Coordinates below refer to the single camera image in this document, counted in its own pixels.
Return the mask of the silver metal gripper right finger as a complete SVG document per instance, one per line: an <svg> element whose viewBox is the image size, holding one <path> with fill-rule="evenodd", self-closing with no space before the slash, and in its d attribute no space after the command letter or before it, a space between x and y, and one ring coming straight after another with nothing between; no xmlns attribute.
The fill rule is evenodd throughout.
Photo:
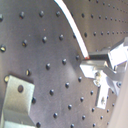
<svg viewBox="0 0 128 128"><path fill-rule="evenodd" d="M123 38L112 47L103 48L98 52L90 52L89 56L92 60L106 60L108 65L115 69L117 65L128 61L128 37Z"/></svg>

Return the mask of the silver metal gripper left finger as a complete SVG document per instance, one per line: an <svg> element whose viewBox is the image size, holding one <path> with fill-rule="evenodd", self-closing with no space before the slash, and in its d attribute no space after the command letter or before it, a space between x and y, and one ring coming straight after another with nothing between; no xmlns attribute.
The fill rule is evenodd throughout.
<svg viewBox="0 0 128 128"><path fill-rule="evenodd" d="M106 61L83 61L80 68L84 76L92 79L94 85L99 88L96 106L105 109L108 91L112 90L116 95L119 95L124 73L113 71L108 67Z"/></svg>

